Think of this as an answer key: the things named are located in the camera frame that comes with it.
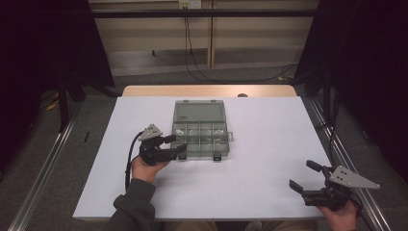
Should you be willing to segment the white table sheet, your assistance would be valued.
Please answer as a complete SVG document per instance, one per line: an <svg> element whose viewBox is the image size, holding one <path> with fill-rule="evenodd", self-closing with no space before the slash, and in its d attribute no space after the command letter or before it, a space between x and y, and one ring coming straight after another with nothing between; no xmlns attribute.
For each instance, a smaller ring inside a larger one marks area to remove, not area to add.
<svg viewBox="0 0 408 231"><path fill-rule="evenodd" d="M137 148L137 132L151 123L169 134L173 97L121 97L116 101L88 182L73 216L109 218L115 198L124 192L128 152ZM291 180L309 190L323 185L321 174L307 168L328 159L302 100L298 97L226 97L230 152L212 160L175 161L155 180L152 203L158 220L247 220L316 218L290 189Z"/></svg>

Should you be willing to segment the wooden post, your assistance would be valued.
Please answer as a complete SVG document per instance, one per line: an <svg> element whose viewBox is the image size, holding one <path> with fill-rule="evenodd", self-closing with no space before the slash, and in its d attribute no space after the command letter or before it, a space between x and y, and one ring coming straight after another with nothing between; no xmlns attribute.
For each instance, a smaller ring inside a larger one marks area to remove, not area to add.
<svg viewBox="0 0 408 231"><path fill-rule="evenodd" d="M208 0L208 10L214 9L214 0ZM214 56L214 47L213 47L213 39L214 39L214 18L208 18L208 49L207 49L207 67L208 69L212 69L214 65L213 56Z"/></svg>

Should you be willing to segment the black curtain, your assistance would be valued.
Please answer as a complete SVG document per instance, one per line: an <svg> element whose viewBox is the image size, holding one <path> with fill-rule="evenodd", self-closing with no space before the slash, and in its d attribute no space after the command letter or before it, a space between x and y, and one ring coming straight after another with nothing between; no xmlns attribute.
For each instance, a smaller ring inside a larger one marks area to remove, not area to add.
<svg viewBox="0 0 408 231"><path fill-rule="evenodd" d="M45 91L81 101L83 86L114 84L89 0L0 0L0 172Z"/></svg>
<svg viewBox="0 0 408 231"><path fill-rule="evenodd" d="M295 73L326 79L408 184L408 0L319 0Z"/></svg>

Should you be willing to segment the person's left hand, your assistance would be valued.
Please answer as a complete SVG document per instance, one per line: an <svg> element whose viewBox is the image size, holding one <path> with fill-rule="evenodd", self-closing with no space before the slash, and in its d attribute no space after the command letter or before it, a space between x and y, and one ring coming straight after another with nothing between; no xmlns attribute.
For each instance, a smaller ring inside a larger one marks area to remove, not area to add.
<svg viewBox="0 0 408 231"><path fill-rule="evenodd" d="M141 157L137 157L132 161L131 175L133 179L139 179L147 183L153 183L158 172L165 168L168 162L158 163L150 166L145 163Z"/></svg>

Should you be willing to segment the grey translucent compartment box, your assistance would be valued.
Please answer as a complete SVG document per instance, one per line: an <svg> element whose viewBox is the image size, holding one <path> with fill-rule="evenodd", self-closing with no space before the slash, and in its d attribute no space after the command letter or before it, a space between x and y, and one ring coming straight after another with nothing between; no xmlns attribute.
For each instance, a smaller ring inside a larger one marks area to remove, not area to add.
<svg viewBox="0 0 408 231"><path fill-rule="evenodd" d="M175 102L172 135L183 129L185 136L177 136L171 148L186 143L187 151L178 155L180 161L208 159L220 162L228 157L232 133L228 131L222 100L177 100ZM215 136L223 129L223 136Z"/></svg>

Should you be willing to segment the black horizontal bar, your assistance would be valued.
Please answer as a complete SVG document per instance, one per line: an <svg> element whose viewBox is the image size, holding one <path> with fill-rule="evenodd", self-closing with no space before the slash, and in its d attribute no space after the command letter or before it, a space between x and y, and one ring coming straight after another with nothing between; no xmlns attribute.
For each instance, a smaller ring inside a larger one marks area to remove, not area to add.
<svg viewBox="0 0 408 231"><path fill-rule="evenodd" d="M156 17L313 17L319 11L295 10L151 10L108 11L94 10L95 18L156 18Z"/></svg>

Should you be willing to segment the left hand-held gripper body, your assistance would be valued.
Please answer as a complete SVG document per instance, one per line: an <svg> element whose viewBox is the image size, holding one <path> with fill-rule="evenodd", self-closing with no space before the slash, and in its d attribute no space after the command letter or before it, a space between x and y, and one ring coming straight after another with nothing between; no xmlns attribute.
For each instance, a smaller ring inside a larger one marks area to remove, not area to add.
<svg viewBox="0 0 408 231"><path fill-rule="evenodd" d="M177 158L178 152L176 148L161 148L161 145L164 143L164 136L163 132L155 124L150 124L141 132L139 141L139 156L150 166L173 161Z"/></svg>

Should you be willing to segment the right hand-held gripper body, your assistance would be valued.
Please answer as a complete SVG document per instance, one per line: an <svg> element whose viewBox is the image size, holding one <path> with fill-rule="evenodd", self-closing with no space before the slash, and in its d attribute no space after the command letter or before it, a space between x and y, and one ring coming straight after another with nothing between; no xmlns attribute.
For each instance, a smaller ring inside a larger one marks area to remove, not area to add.
<svg viewBox="0 0 408 231"><path fill-rule="evenodd" d="M323 206L339 211L351 199L352 189L380 189L379 184L343 166L322 166L320 172L325 178L324 187L319 191L303 191L306 206Z"/></svg>

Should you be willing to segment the white wall socket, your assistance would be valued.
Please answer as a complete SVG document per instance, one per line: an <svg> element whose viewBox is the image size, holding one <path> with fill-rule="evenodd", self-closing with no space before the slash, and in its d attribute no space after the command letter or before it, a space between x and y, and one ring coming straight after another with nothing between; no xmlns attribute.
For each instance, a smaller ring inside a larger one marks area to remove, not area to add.
<svg viewBox="0 0 408 231"><path fill-rule="evenodd" d="M182 10L200 10L202 2L201 0L179 0L179 8Z"/></svg>

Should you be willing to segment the person's shoe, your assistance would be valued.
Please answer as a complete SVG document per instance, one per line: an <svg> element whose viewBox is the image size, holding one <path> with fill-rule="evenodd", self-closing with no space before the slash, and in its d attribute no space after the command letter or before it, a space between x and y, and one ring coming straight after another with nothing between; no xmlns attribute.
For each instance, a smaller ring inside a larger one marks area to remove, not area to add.
<svg viewBox="0 0 408 231"><path fill-rule="evenodd" d="M262 223L259 220L250 221L246 226L244 231L261 231Z"/></svg>

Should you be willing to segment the person's right hand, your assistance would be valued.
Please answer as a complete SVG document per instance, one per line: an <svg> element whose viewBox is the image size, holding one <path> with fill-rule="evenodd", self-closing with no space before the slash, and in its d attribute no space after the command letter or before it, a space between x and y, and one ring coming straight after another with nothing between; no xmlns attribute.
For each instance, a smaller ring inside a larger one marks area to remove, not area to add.
<svg viewBox="0 0 408 231"><path fill-rule="evenodd" d="M347 201L339 211L332 211L327 207L318 206L328 221L332 231L356 231L357 229L357 208L353 202Z"/></svg>

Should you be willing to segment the black metal stand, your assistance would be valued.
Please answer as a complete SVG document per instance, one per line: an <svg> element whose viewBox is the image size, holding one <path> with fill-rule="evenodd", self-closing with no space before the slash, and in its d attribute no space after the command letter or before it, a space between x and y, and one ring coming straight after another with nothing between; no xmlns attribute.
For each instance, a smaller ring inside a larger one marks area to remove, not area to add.
<svg viewBox="0 0 408 231"><path fill-rule="evenodd" d="M59 93L60 116L61 116L60 132L62 132L69 122L69 110L67 106L66 73L65 72L62 72L59 76L58 93Z"/></svg>
<svg viewBox="0 0 408 231"><path fill-rule="evenodd" d="M324 74L323 83L323 115L327 124L331 123L331 85L330 85L330 71L326 70Z"/></svg>

